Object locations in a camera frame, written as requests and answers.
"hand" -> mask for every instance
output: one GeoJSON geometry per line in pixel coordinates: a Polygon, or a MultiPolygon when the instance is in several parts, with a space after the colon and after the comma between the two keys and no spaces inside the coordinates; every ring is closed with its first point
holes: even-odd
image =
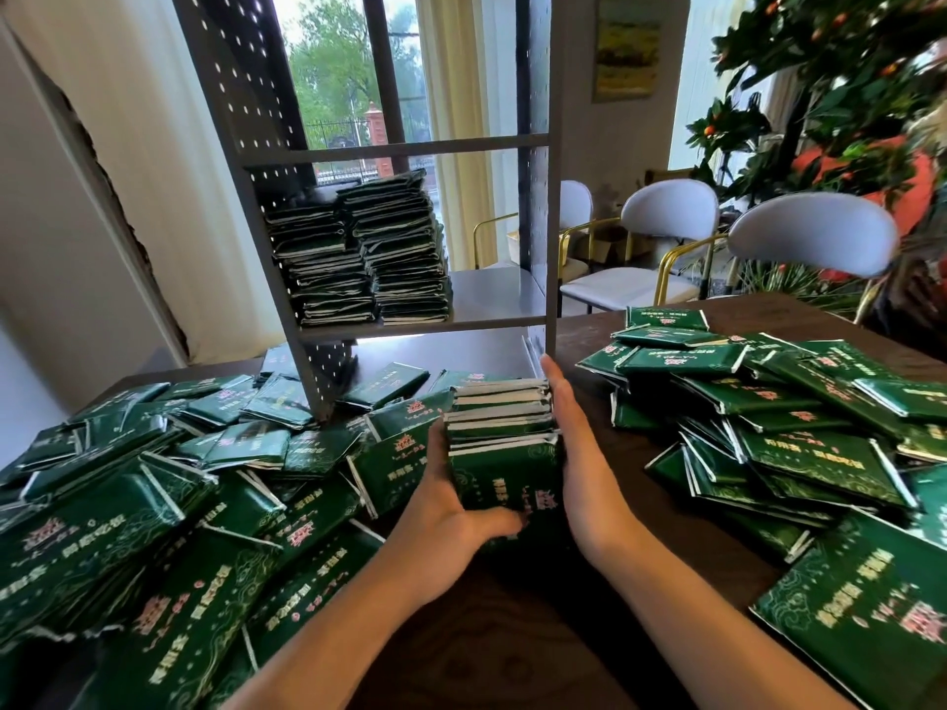
{"type": "Polygon", "coordinates": [[[428,431],[424,476],[371,565],[398,578],[399,591],[408,593],[407,610],[414,612],[454,585],[481,545],[513,536],[523,524],[509,508],[464,510],[450,479],[439,419],[428,431]]]}
{"type": "Polygon", "coordinates": [[[563,499],[569,528],[586,560],[606,572],[609,561],[627,547],[634,516],[562,369],[546,355],[541,364],[565,442],[563,499]]]}

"brick pillar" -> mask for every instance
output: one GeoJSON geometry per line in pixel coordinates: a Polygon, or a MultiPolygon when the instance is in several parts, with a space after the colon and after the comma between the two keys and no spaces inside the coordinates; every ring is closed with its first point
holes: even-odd
{"type": "MultiPolygon", "coordinates": [[[[388,143],[388,132],[385,130],[385,115],[375,106],[374,102],[368,102],[368,111],[364,114],[368,121],[368,138],[372,146],[380,146],[388,143]]],[[[391,166],[390,159],[376,159],[375,166],[378,168],[379,177],[395,176],[395,169],[391,166]]]]}

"white chair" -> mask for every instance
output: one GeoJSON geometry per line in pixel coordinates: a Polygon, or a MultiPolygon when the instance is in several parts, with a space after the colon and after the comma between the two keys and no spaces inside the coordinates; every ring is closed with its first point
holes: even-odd
{"type": "MultiPolygon", "coordinates": [[[[589,191],[588,187],[585,186],[580,181],[571,181],[566,180],[562,182],[560,187],[560,202],[559,202],[559,229],[560,231],[577,229],[577,228],[587,228],[589,222],[592,220],[593,212],[593,202],[592,202],[592,192],[589,191]]],[[[518,216],[518,213],[508,213],[505,216],[499,216],[496,219],[488,219],[487,221],[481,221],[480,224],[473,228],[473,267],[475,269],[480,268],[480,260],[478,255],[478,247],[476,243],[477,233],[481,228],[487,226],[488,224],[495,224],[497,221],[502,221],[504,219],[514,218],[518,216]]],[[[515,244],[511,244],[510,251],[512,259],[506,261],[498,261],[495,264],[491,264],[488,269],[495,269],[497,267],[511,267],[519,266],[519,254],[514,254],[512,251],[519,248],[519,234],[517,232],[512,232],[516,235],[515,244]]],[[[565,247],[561,250],[560,259],[559,259],[559,278],[560,281],[564,284],[574,279],[578,279],[581,276],[585,276],[589,273],[588,264],[585,262],[579,261],[578,259],[573,259],[568,255],[568,248],[565,247]]]]}
{"type": "Polygon", "coordinates": [[[728,292],[740,275],[741,261],[806,264],[868,278],[855,314],[860,323],[877,293],[876,277],[898,248],[898,226],[874,202],[835,192],[802,192],[777,197],[750,209],[731,227],[734,255],[728,292]]]}
{"type": "MultiPolygon", "coordinates": [[[[717,193],[702,181],[675,178],[646,186],[625,202],[621,217],[586,224],[590,248],[592,229],[616,222],[620,222],[629,234],[693,239],[693,243],[668,251],[657,270],[637,267],[606,269],[562,284],[560,293],[584,302],[590,312],[593,307],[617,311],[694,299],[700,289],[679,276],[671,276],[670,270],[682,254],[723,238],[714,234],[719,221],[717,193]]],[[[567,230],[566,236],[571,232],[573,230],[567,230]]]]}

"person's left hand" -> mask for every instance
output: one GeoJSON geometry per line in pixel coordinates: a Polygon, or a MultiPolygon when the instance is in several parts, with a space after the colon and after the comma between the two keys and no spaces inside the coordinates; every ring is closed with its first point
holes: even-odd
{"type": "Polygon", "coordinates": [[[492,537],[515,535],[523,525],[520,514],[509,508],[464,510],[451,483],[439,419],[428,432],[424,476],[370,565],[386,580],[397,579],[413,612],[454,585],[481,545],[492,537]]]}

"sky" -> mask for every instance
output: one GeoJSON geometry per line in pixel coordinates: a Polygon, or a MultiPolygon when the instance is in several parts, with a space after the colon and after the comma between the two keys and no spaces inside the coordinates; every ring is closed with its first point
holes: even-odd
{"type": "MultiPolygon", "coordinates": [[[[306,0],[273,0],[273,5],[277,9],[279,25],[286,34],[287,40],[296,42],[299,40],[298,26],[296,19],[299,16],[299,4],[306,0]]],[[[362,0],[355,0],[359,9],[362,8],[362,0]]],[[[409,4],[414,6],[415,0],[385,0],[385,13],[390,19],[392,13],[401,7],[409,4]]]]}

